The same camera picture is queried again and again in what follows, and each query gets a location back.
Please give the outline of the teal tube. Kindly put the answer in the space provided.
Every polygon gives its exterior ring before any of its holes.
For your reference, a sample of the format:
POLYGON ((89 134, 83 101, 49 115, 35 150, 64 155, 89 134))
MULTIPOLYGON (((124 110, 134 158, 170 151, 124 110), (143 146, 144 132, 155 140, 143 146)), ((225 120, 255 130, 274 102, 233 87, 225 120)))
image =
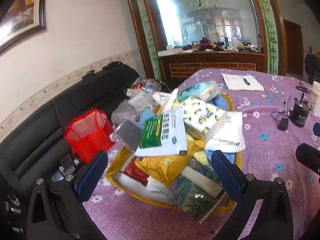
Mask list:
POLYGON ((215 81, 195 83, 178 94, 177 99, 183 102, 189 97, 198 98, 208 102, 220 94, 220 90, 215 81))

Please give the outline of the yellow-rimmed white storage box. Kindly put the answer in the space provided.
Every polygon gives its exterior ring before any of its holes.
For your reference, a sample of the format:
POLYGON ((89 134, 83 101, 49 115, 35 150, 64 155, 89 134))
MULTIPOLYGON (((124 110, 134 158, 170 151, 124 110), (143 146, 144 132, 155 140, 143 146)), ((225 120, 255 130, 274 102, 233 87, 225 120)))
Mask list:
MULTIPOLYGON (((164 183, 165 186, 169 186, 185 168, 195 151, 204 148, 204 143, 201 140, 188 141, 187 145, 189 150, 187 150, 185 154, 167 155, 166 150, 162 150, 160 155, 147 155, 146 157, 143 157, 142 160, 145 160, 146 164, 142 164, 141 161, 138 161, 137 166, 139 170, 153 176, 157 181, 164 183)), ((165 194, 161 192, 149 192, 145 189, 145 186, 132 178, 129 178, 129 186, 132 186, 133 189, 129 189, 128 186, 120 183, 120 180, 116 178, 116 175, 121 174, 120 169, 130 158, 130 154, 130 150, 124 146, 119 150, 112 163, 110 163, 105 171, 106 180, 113 186, 145 203, 167 209, 177 209, 178 207, 175 206, 165 194)))

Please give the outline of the dark red gold-print pouch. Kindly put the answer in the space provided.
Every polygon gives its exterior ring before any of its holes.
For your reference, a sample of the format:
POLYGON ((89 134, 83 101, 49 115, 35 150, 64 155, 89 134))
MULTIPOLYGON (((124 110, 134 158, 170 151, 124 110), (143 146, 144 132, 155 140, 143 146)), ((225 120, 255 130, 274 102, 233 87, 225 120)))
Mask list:
POLYGON ((135 164, 135 161, 132 160, 124 170, 124 174, 129 176, 130 178, 140 182, 142 185, 146 186, 148 183, 149 175, 143 172, 140 168, 138 168, 135 164))

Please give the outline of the framed wall painting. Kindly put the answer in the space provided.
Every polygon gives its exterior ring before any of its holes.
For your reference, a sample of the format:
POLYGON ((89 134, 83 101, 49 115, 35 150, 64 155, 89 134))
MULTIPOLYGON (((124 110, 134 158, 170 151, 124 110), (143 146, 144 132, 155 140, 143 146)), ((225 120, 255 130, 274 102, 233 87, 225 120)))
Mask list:
POLYGON ((14 0, 1 20, 1 51, 45 27, 45 0, 14 0))

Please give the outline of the yellow snack packet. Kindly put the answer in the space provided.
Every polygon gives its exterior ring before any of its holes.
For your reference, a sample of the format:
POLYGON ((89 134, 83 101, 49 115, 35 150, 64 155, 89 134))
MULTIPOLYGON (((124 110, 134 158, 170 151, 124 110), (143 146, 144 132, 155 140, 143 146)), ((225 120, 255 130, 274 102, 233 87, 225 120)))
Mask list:
POLYGON ((205 147, 205 143, 201 140, 187 141, 187 145, 187 154, 141 157, 135 160, 135 165, 166 187, 171 187, 172 182, 181 174, 194 153, 205 147))

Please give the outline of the large wall mirror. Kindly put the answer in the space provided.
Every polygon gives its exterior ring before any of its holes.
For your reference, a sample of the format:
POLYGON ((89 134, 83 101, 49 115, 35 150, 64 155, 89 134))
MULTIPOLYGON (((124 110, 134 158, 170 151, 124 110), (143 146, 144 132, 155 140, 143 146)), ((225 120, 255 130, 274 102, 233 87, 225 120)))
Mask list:
POLYGON ((169 46, 235 41, 261 46, 253 0, 156 0, 169 46))

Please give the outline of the floral green plastic packet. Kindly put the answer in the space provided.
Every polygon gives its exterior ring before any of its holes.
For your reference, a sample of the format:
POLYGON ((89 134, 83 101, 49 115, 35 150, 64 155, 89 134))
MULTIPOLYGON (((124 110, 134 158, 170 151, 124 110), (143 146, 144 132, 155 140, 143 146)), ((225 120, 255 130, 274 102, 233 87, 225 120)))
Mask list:
POLYGON ((204 222, 228 198, 215 171, 194 158, 165 194, 199 223, 204 222))

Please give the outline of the white plastic jar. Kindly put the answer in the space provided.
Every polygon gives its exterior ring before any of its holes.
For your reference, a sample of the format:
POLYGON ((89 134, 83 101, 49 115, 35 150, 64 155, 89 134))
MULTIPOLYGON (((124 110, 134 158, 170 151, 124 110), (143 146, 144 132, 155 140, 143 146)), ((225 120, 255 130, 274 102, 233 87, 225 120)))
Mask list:
POLYGON ((320 116, 320 83, 317 81, 313 81, 310 90, 310 101, 308 106, 313 113, 320 116))

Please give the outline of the person in dark clothes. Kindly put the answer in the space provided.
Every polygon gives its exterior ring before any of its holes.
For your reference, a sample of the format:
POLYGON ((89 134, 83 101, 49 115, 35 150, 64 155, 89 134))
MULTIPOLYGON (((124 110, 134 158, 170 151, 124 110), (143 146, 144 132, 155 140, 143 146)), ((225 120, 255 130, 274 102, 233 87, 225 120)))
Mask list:
POLYGON ((312 53, 312 46, 308 46, 308 52, 304 59, 304 64, 305 64, 305 72, 308 75, 308 83, 312 85, 315 75, 319 69, 317 57, 312 53))

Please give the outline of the black item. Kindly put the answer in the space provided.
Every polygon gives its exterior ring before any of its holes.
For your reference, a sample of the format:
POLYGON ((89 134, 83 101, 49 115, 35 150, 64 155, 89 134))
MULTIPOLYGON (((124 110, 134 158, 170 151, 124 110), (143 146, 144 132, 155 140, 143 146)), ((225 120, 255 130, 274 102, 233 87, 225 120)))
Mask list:
POLYGON ((142 137, 142 129, 130 120, 119 124, 109 135, 112 142, 118 142, 132 153, 136 151, 142 137))

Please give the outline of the purple floral tablecloth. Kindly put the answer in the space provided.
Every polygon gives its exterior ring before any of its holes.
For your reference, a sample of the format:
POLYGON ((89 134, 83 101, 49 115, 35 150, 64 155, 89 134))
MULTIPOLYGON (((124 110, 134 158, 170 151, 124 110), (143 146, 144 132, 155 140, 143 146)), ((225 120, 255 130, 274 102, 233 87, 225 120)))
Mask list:
MULTIPOLYGON (((319 182, 315 172, 300 164, 295 155, 301 143, 319 148, 312 128, 319 116, 310 113, 304 127, 289 124, 286 131, 277 128, 279 112, 290 109, 287 97, 301 96, 300 81, 290 76, 252 72, 264 90, 231 91, 237 111, 243 113, 246 148, 242 152, 242 170, 261 180, 280 177, 287 188, 298 239, 319 210, 319 182)), ((210 215, 198 223, 180 210, 146 204, 115 188, 101 178, 84 208, 108 239, 212 239, 228 218, 210 215)))

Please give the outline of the black leather sofa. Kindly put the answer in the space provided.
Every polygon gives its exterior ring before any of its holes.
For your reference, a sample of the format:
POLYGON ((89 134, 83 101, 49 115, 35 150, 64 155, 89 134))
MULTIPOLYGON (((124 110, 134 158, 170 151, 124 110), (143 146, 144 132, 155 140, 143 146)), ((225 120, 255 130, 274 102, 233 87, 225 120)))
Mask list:
POLYGON ((51 177, 71 154, 63 135, 71 120, 93 108, 110 117, 138 77, 133 68, 114 62, 36 110, 1 142, 1 193, 30 198, 36 181, 51 177))

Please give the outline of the white paper notepad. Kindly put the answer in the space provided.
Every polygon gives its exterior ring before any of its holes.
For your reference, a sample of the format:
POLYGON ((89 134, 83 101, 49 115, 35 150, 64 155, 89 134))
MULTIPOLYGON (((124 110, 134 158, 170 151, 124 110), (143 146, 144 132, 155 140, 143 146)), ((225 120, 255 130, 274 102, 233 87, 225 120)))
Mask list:
POLYGON ((225 74, 222 73, 223 80, 228 90, 239 91, 239 90, 247 90, 247 91, 264 91, 264 87, 260 84, 255 77, 251 75, 244 76, 249 83, 250 86, 246 85, 243 79, 238 75, 233 74, 225 74))

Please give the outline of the blue knitted towel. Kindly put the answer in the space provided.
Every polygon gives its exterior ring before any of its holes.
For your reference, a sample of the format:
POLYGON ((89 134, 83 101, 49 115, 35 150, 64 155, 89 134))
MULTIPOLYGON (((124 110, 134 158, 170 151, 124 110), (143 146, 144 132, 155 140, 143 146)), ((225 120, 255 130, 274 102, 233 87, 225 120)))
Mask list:
MULTIPOLYGON (((210 103, 220 109, 223 109, 224 111, 228 110, 228 102, 221 94, 218 94, 215 98, 213 98, 210 103)), ((220 150, 232 164, 235 163, 235 153, 231 152, 231 147, 227 146, 227 142, 225 142, 225 140, 228 139, 228 118, 229 116, 226 117, 225 124, 221 127, 221 129, 219 129, 216 135, 214 135, 213 138, 208 141, 208 144, 204 149, 208 161, 211 161, 211 156, 214 151, 220 150)))

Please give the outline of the green white seed packet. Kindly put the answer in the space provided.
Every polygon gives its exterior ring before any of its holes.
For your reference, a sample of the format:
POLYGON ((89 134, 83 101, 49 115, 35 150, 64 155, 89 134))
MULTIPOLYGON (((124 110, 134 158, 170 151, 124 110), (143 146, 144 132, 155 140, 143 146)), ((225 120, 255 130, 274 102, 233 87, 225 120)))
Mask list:
POLYGON ((171 109, 144 122, 137 157, 183 155, 187 153, 187 140, 181 107, 171 109))

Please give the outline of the lemon-print tissue pack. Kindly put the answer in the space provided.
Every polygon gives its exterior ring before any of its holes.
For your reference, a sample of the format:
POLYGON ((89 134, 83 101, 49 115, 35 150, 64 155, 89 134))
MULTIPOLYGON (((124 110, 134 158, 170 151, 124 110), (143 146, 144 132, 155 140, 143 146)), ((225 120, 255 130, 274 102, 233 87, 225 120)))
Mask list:
POLYGON ((227 116, 225 110, 198 98, 189 97, 180 106, 186 132, 204 143, 210 141, 225 123, 227 116))

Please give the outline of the red plastic bag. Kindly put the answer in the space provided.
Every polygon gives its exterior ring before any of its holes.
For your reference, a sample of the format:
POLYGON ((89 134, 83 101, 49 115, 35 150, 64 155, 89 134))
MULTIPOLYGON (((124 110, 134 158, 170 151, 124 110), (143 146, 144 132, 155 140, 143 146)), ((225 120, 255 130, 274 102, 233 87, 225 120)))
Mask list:
POLYGON ((67 126, 64 137, 84 163, 89 163, 97 151, 108 151, 114 142, 114 132, 107 115, 98 109, 91 109, 74 118, 67 126))

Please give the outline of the black electric motor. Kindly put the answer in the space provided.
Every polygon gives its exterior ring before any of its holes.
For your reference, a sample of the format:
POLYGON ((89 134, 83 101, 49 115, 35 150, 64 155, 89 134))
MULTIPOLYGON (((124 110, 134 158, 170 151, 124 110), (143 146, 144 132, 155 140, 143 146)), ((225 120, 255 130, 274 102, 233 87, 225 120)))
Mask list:
POLYGON ((300 99, 295 100, 293 110, 290 114, 290 120, 295 126, 299 128, 305 126, 310 112, 308 104, 304 102, 304 94, 305 93, 302 92, 300 99))

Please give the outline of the wooden cabinet shelf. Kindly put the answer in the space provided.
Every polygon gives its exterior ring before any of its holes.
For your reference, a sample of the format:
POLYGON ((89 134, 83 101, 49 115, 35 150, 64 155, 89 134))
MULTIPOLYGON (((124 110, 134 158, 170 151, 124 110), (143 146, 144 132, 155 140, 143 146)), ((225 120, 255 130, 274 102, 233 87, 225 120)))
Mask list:
POLYGON ((179 53, 159 58, 165 79, 185 79, 206 68, 267 72, 267 56, 236 51, 179 53))

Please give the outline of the black marker pen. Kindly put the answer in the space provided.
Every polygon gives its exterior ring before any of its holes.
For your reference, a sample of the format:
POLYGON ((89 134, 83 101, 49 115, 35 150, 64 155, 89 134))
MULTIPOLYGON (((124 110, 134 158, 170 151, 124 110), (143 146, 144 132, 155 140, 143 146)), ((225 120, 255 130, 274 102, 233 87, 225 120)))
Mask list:
POLYGON ((246 85, 250 86, 249 81, 248 81, 246 78, 244 78, 244 76, 242 76, 241 74, 239 74, 239 76, 243 79, 243 81, 244 81, 244 83, 245 83, 246 85))

